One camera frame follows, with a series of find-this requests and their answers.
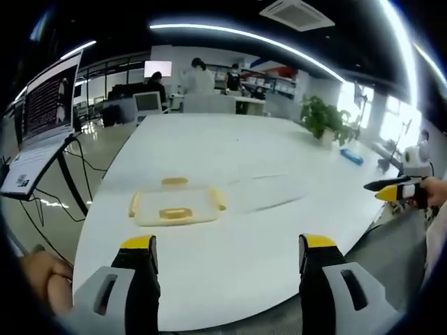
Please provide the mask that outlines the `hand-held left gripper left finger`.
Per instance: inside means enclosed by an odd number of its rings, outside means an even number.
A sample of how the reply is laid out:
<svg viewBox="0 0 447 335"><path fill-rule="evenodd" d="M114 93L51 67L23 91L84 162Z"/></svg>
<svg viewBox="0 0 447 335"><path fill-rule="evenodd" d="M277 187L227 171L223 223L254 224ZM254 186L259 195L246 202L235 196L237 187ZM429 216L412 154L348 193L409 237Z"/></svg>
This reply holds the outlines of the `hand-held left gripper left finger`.
<svg viewBox="0 0 447 335"><path fill-rule="evenodd" d="M75 291L75 333L158 334L158 274L156 237L125 241L111 265L100 267Z"/></svg>

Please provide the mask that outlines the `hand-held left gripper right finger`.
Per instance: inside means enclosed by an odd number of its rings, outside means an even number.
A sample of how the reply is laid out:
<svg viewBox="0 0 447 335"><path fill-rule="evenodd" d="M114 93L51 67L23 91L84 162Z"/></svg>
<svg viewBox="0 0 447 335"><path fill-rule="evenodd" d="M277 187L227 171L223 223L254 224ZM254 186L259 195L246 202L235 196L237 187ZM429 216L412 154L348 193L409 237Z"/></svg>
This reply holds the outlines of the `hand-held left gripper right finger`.
<svg viewBox="0 0 447 335"><path fill-rule="evenodd" d="M300 235L299 257L303 334L386 334L400 318L384 286L330 238Z"/></svg>

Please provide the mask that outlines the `person's right hand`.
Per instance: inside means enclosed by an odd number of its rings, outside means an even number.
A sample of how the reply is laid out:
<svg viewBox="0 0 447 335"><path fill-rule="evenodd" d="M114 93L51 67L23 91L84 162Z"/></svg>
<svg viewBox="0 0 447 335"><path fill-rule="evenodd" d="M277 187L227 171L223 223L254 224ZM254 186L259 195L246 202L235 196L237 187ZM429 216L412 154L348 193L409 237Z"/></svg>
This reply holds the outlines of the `person's right hand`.
<svg viewBox="0 0 447 335"><path fill-rule="evenodd" d="M427 204L429 207L441 207L447 199L447 181L428 177L422 180L420 186L427 193Z"/></svg>

